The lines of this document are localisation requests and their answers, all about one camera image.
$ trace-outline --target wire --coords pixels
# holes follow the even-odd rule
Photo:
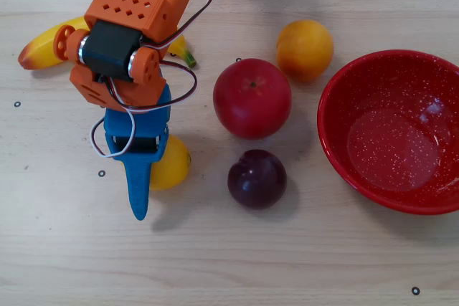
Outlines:
[[[159,64],[162,64],[163,66],[169,66],[169,67],[178,68],[178,69],[180,69],[182,71],[185,71],[188,74],[190,74],[194,79],[194,84],[191,87],[191,89],[187,93],[182,95],[181,97],[176,98],[175,100],[171,100],[171,101],[168,101],[168,102],[165,102],[165,103],[161,103],[161,104],[157,104],[157,105],[146,105],[146,106],[141,106],[141,107],[135,107],[135,106],[127,105],[127,104],[121,102],[120,101],[121,97],[117,93],[116,87],[115,87],[115,83],[113,82],[113,80],[111,78],[105,79],[105,84],[107,85],[108,92],[110,93],[112,98],[121,107],[129,109],[133,113],[148,113],[148,112],[153,111],[153,110],[162,109],[163,107],[170,107],[171,105],[183,102],[185,99],[187,99],[188,97],[193,95],[194,91],[196,91],[197,86],[198,86],[198,78],[197,78],[196,74],[191,69],[189,69],[188,67],[185,67],[182,64],[178,64],[177,62],[172,62],[172,61],[167,61],[167,60],[160,61]]]
[[[148,47],[148,48],[157,49],[157,50],[160,50],[160,49],[163,49],[163,48],[169,46],[172,42],[174,42],[176,39],[178,39],[180,37],[180,35],[182,35],[185,32],[185,30],[188,29],[190,24],[193,23],[193,21],[197,17],[199,17],[199,15],[202,12],[204,12],[205,9],[207,9],[207,7],[209,7],[209,5],[212,3],[212,1],[213,0],[207,0],[207,3],[197,13],[195,13],[188,21],[186,21],[186,23],[184,25],[182,25],[180,27],[180,29],[178,29],[176,32],[174,32],[171,36],[169,36],[165,40],[163,40],[163,41],[161,41],[159,43],[156,43],[152,39],[141,39],[141,45],[145,46],[145,47]]]
[[[94,148],[95,152],[100,157],[102,157],[102,158],[115,158],[115,157],[122,156],[123,154],[128,152],[128,150],[129,150],[129,148],[131,148],[133,140],[134,140],[134,138],[136,136],[136,119],[133,116],[134,113],[149,113],[149,112],[154,111],[154,110],[159,110],[159,109],[163,109],[165,107],[170,107],[173,104],[178,104],[180,102],[183,102],[185,99],[189,98],[194,93],[194,91],[196,91],[197,84],[198,84],[198,79],[197,79],[196,74],[193,71],[191,71],[189,68],[187,68],[187,67],[185,67],[185,66],[183,66],[181,64],[178,64],[178,63],[172,62],[172,61],[161,61],[160,64],[162,64],[164,66],[170,66],[170,67],[179,68],[180,70],[188,72],[194,79],[193,86],[191,87],[191,89],[186,94],[184,94],[181,97],[176,98],[175,100],[171,100],[169,102],[161,103],[161,104],[158,104],[158,105],[149,105],[149,106],[146,106],[146,107],[133,107],[133,106],[125,104],[122,101],[121,96],[119,95],[118,90],[116,89],[116,85],[115,85],[113,79],[111,77],[105,77],[104,78],[105,79],[104,82],[107,85],[108,92],[110,93],[110,96],[124,110],[126,110],[126,112],[129,115],[129,118],[131,119],[132,129],[131,129],[131,136],[129,137],[128,143],[126,144],[126,146],[124,146],[124,148],[120,152],[113,153],[113,154],[104,154],[104,152],[102,152],[102,150],[99,148],[99,146],[95,142],[95,131],[104,122],[105,116],[103,118],[101,118],[99,121],[97,121],[96,124],[94,124],[94,126],[91,128],[90,142],[91,142],[91,146]]]
[[[94,148],[95,152],[100,157],[102,157],[102,158],[119,157],[119,156],[122,156],[124,153],[126,153],[129,150],[129,148],[131,147],[132,142],[133,142],[133,140],[134,140],[134,138],[136,136],[136,119],[134,118],[132,112],[129,109],[125,109],[125,110],[128,113],[129,117],[131,118],[132,130],[131,130],[131,136],[129,137],[128,143],[126,144],[126,146],[124,146],[124,148],[120,152],[113,153],[113,154],[104,154],[104,152],[102,152],[102,150],[99,148],[97,143],[95,143],[95,138],[94,138],[95,137],[95,131],[105,121],[105,116],[103,118],[101,118],[99,121],[97,121],[96,124],[94,124],[94,126],[91,128],[91,131],[90,131],[91,146]]]

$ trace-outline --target banana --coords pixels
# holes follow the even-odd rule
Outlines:
[[[22,50],[17,60],[19,64],[25,70],[41,70],[60,64],[62,60],[55,56],[52,45],[57,31],[64,25],[71,25],[75,29],[88,30],[83,17],[78,17],[52,27],[50,30],[39,35]]]
[[[167,51],[169,54],[182,58],[189,68],[196,67],[196,60],[191,55],[186,45],[185,37],[181,35],[175,42],[172,42]]]
[[[52,27],[48,31],[39,35],[31,41],[21,52],[18,58],[19,64],[25,70],[41,70],[56,64],[60,64],[62,60],[58,59],[53,51],[52,45],[55,40],[57,31],[64,25],[71,25],[75,29],[88,30],[86,21],[83,17],[78,17],[65,23],[61,23]],[[169,53],[178,55],[186,64],[193,68],[196,66],[196,60],[186,46],[185,38],[180,36],[175,42],[171,44],[168,50]]]

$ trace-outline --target wooden table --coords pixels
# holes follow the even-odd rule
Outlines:
[[[199,90],[170,122],[192,170],[152,195],[143,222],[122,165],[90,147],[103,110],[69,82],[71,65],[31,73],[16,61],[91,1],[0,0],[0,305],[458,304],[459,214],[399,214],[351,190],[323,154],[316,110],[331,76],[369,52],[418,49],[459,63],[459,0],[215,0],[186,34]],[[186,16],[204,2],[191,0]],[[320,81],[293,86],[278,134],[233,138],[212,107],[216,78],[238,57],[274,62],[279,31],[297,19],[331,30],[332,65]],[[166,77],[175,95],[189,86],[174,71]],[[227,192],[227,172],[249,148],[288,169],[288,192],[269,211],[246,211]]]

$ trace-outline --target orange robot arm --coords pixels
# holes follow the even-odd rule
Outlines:
[[[81,54],[82,48],[90,43],[96,23],[133,29],[155,42],[160,42],[176,31],[188,2],[189,0],[94,0],[85,14],[91,32],[75,31],[72,27],[61,28],[55,38],[55,53],[61,59],[71,59],[76,63],[70,74],[70,81],[88,102],[124,111],[110,96],[107,87],[98,81],[97,72]],[[132,82],[115,79],[125,104],[145,106],[158,102],[166,84],[158,64],[166,51],[167,47],[160,51],[140,47],[130,56],[129,70],[126,72],[129,72]]]
[[[55,54],[76,65],[70,81],[88,102],[125,111],[101,77],[112,77],[126,105],[155,105],[166,85],[159,69],[189,0],[94,0],[85,14],[90,32],[66,26],[55,37]]]

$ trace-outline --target plastic fruit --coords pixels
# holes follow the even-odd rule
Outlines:
[[[172,42],[167,50],[169,54],[177,55],[182,58],[189,68],[196,67],[196,60],[191,55],[185,41],[185,37],[181,35],[176,41]]]
[[[19,64],[25,70],[41,70],[44,68],[55,66],[63,62],[61,59],[55,56],[53,50],[53,43],[57,31],[64,25],[70,25],[76,30],[85,29],[88,30],[84,17],[78,17],[65,23],[59,24],[52,27],[48,31],[39,35],[36,39],[31,41],[21,52],[18,58]],[[178,55],[182,58],[188,67],[196,67],[196,60],[188,50],[186,41],[183,35],[181,35],[175,42],[171,44],[168,49],[171,54]]]
[[[277,132],[292,108],[292,90],[273,64],[244,59],[229,66],[214,88],[214,107],[223,126],[244,139]]]
[[[333,37],[316,21],[295,21],[280,33],[277,58],[279,68],[293,80],[315,80],[333,58]]]
[[[64,25],[71,25],[75,29],[88,30],[85,19],[83,17],[78,17],[52,27],[39,35],[31,41],[19,55],[18,62],[25,70],[41,70],[62,62],[62,60],[55,56],[52,45],[57,31]]]
[[[250,209],[266,209],[280,200],[287,188],[283,164],[265,150],[249,150],[228,174],[228,189],[237,202]]]
[[[159,191],[178,186],[188,175],[190,165],[188,148],[170,135],[163,158],[151,166],[150,189]]]

